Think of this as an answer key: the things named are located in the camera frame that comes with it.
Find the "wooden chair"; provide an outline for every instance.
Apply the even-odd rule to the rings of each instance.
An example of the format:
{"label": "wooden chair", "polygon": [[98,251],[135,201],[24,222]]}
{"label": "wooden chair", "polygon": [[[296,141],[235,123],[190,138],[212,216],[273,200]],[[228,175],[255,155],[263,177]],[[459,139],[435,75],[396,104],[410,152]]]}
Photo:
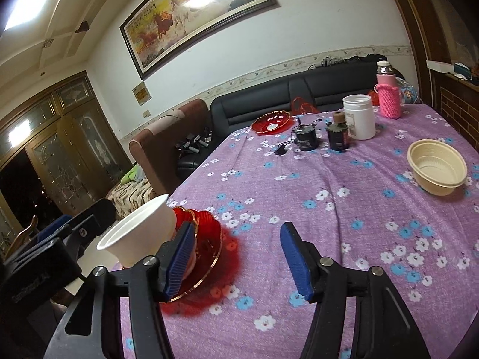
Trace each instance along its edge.
{"label": "wooden chair", "polygon": [[15,237],[15,240],[13,241],[13,243],[7,250],[7,253],[5,254],[5,260],[7,260],[21,246],[28,243],[30,241],[30,235],[32,233],[35,233],[35,234],[38,233],[37,225],[38,225],[38,217],[34,215],[30,225],[26,229],[21,231],[20,234],[17,235],[17,237]]}

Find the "wallpaper border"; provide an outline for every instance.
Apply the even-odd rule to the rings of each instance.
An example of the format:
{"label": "wallpaper border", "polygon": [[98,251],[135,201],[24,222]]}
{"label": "wallpaper border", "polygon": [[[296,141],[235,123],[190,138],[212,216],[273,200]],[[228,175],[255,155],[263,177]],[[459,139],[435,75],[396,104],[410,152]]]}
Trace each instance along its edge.
{"label": "wallpaper border", "polygon": [[162,112],[161,114],[152,117],[150,120],[142,124],[140,127],[134,129],[132,132],[125,135],[120,139],[122,145],[127,145],[128,142],[141,130],[145,127],[154,123],[159,118],[171,114],[175,109],[178,109],[182,105],[196,99],[202,98],[208,106],[211,102],[218,97],[226,93],[234,92],[236,90],[241,90],[253,85],[258,85],[259,83],[269,81],[274,78],[279,78],[284,75],[290,75],[294,73],[299,73],[300,71],[305,71],[307,68],[313,64],[320,63],[326,57],[340,57],[340,58],[351,58],[355,55],[366,56],[368,54],[383,54],[385,56],[393,55],[413,55],[413,50],[409,45],[392,45],[392,46],[365,46],[365,47],[354,47],[348,49],[340,49],[333,51],[320,52],[318,54],[312,54],[308,56],[303,56],[295,59],[291,59],[286,62],[277,63],[271,66],[262,67],[251,73],[241,75],[237,78],[233,78],[226,82],[221,83],[220,85],[214,86],[208,90],[198,93],[193,97],[180,102],[174,107]]}

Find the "red plate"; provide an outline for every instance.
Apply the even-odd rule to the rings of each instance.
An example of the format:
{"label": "red plate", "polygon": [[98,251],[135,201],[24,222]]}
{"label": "red plate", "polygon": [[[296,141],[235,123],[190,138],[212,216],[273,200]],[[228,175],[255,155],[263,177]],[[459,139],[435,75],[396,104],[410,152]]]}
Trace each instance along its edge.
{"label": "red plate", "polygon": [[293,123],[289,113],[285,110],[276,110],[261,116],[252,125],[251,129],[258,134],[269,135],[288,129]]}
{"label": "red plate", "polygon": [[173,210],[177,217],[176,229],[183,221],[191,220],[193,216],[193,221],[198,224],[198,234],[196,235],[195,267],[183,280],[178,295],[171,302],[185,296],[204,281],[218,261],[223,245],[221,225],[210,212],[199,212],[193,209],[186,211],[181,207],[174,207]]}

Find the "ceiling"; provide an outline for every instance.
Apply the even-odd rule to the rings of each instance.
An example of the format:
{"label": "ceiling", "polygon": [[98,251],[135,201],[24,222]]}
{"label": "ceiling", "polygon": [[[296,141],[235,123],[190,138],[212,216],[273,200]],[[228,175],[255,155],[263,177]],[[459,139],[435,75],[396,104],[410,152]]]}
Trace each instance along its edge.
{"label": "ceiling", "polygon": [[[0,106],[45,76],[86,61],[129,1],[46,0],[35,19],[4,31],[0,37]],[[84,21],[89,30],[76,32]]]}

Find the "patterned bedding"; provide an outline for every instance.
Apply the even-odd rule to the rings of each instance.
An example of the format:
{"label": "patterned bedding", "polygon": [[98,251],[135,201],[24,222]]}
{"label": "patterned bedding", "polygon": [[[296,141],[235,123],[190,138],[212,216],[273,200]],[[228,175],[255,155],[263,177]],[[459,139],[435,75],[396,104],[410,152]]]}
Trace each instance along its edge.
{"label": "patterned bedding", "polygon": [[108,192],[106,198],[113,202],[117,219],[120,220],[156,195],[147,178],[144,178],[142,181],[131,181],[125,185],[118,183]]}
{"label": "patterned bedding", "polygon": [[[327,142],[320,128],[324,123],[317,130]],[[403,106],[399,120],[377,113],[376,137],[345,153],[324,143],[312,152],[299,152],[291,144],[286,155],[274,155],[275,146],[289,137],[290,131],[258,136],[238,130],[171,196],[170,206],[213,212],[234,237],[222,256],[238,248],[241,257],[233,282],[212,283],[216,303],[203,313],[186,317],[180,300],[178,314],[164,316],[176,358],[300,356],[315,305],[296,291],[281,249],[279,229],[288,220],[323,256],[361,270],[382,266],[431,357],[447,358],[479,305],[477,152],[426,105]],[[413,179],[406,152],[423,138],[452,145],[466,160],[466,183],[450,196],[432,196]],[[341,359],[350,354],[352,305]],[[126,299],[122,329],[126,357],[133,358]]]}

